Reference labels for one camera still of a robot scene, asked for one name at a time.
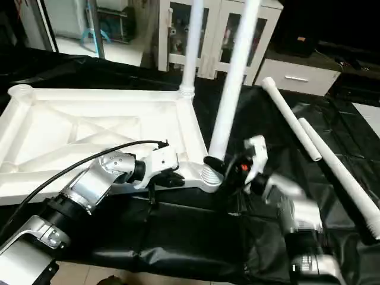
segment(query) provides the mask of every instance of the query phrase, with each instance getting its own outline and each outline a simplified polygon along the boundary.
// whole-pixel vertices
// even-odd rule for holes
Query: white drawer unit
[[[255,85],[270,76],[278,89],[325,96],[339,75],[338,71],[266,59]]]

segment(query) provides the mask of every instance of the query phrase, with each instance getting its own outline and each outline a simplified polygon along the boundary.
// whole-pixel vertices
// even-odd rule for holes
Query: white tube
[[[299,119],[302,128],[306,131],[314,145],[322,154],[322,158],[338,178],[352,201],[356,204],[367,222],[367,227],[375,239],[380,239],[380,210],[351,173],[344,167],[338,157],[326,145],[305,118]]]
[[[216,117],[209,156],[223,160],[230,138],[233,117],[243,84],[245,68],[257,22],[259,0],[246,0],[243,16],[237,29],[236,43],[233,47],[230,69],[224,83],[223,93]]]
[[[191,7],[188,42],[186,46],[186,62],[179,91],[184,97],[194,97],[195,69],[200,49],[201,29],[203,22],[203,0],[194,0]]]
[[[295,114],[292,112],[291,108],[277,89],[274,80],[271,77],[266,77],[263,79],[261,85],[263,89],[271,96],[273,102],[280,110],[281,114],[284,116],[286,122],[289,124],[289,127],[291,127],[295,135],[298,137],[298,140],[308,152],[310,158],[315,162],[320,160],[322,158],[321,154],[315,148],[313,142],[301,127],[300,123],[295,117]]]

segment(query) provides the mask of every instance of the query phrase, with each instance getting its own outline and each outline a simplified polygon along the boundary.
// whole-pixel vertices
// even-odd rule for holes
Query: black cable
[[[107,153],[111,153],[115,150],[120,150],[121,148],[125,148],[125,147],[130,147],[132,145],[137,145],[137,144],[158,144],[159,145],[159,148],[162,148],[162,147],[165,147],[167,146],[167,142],[162,142],[162,141],[153,141],[153,140],[145,140],[145,141],[133,141],[133,142],[129,142],[129,143],[126,143],[126,144],[121,144],[121,145],[118,145],[117,147],[112,147],[112,148],[109,148],[108,150],[103,150],[97,154],[94,154],[86,159],[83,159],[81,161],[78,161],[76,163],[74,163],[72,166],[69,166],[67,167],[66,169],[62,170],[61,172],[57,173],[56,175],[54,175],[53,177],[51,177],[50,179],[48,179],[47,181],[45,181],[44,183],[42,183],[40,186],[38,186],[32,193],[30,193],[22,202],[20,205],[18,205],[17,209],[14,211],[14,213],[12,214],[12,216],[8,219],[7,223],[5,224],[5,226],[2,228],[2,230],[0,231],[0,240],[1,240],[1,237],[3,237],[3,235],[7,232],[9,226],[11,225],[11,223],[13,222],[13,220],[17,217],[17,215],[19,215],[19,213],[25,208],[25,206],[29,203],[30,200],[32,200],[43,188],[47,187],[50,183],[52,183],[53,181],[57,180],[58,178],[60,178],[62,175],[70,172],[71,170],[75,169],[76,167],[78,167],[79,165],[82,165],[83,163],[86,163],[86,162],[89,162],[90,160],[93,160],[93,159],[96,159],[97,157],[100,157],[100,156],[104,156],[105,154]]]

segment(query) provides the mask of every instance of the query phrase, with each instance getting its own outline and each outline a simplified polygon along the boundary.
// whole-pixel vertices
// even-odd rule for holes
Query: black plastic sheet
[[[38,50],[0,51],[0,110],[7,88],[30,84],[46,88],[120,88],[176,90],[181,78],[149,69],[85,56]],[[222,85],[196,80],[194,109],[208,146]],[[379,205],[380,141],[352,104],[323,97],[282,92],[298,117],[305,117],[342,159]],[[244,87],[233,124],[228,156],[245,138],[262,134],[267,142],[266,172],[276,171],[299,183],[318,203],[328,237],[348,285],[380,284],[380,246],[366,230],[360,213],[323,161],[312,162],[269,96]],[[259,198],[228,202],[199,189],[157,193],[150,209],[145,195],[107,198],[79,233],[65,260],[131,271],[229,281],[239,284],[287,284],[288,259],[275,209]],[[241,206],[247,211],[231,215]],[[30,205],[23,220],[38,213]],[[14,209],[0,208],[0,224]]]

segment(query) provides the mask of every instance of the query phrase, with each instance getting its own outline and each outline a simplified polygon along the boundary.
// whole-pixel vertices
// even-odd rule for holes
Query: glass cabinet door
[[[220,2],[221,0],[204,1],[197,61],[199,73],[202,72],[204,59],[212,47]],[[162,0],[160,2],[159,70],[183,70],[192,3],[193,0]]]
[[[208,78],[223,78],[226,76],[235,46],[236,34],[242,17],[244,3],[235,1],[223,1],[221,5],[218,29],[214,38],[211,58],[208,69]],[[252,85],[251,77],[257,72],[262,57],[269,44],[270,37],[276,26],[281,10],[269,7],[260,7],[259,18],[256,24],[254,38],[251,43],[251,51],[248,56],[247,69],[245,70],[245,84]]]

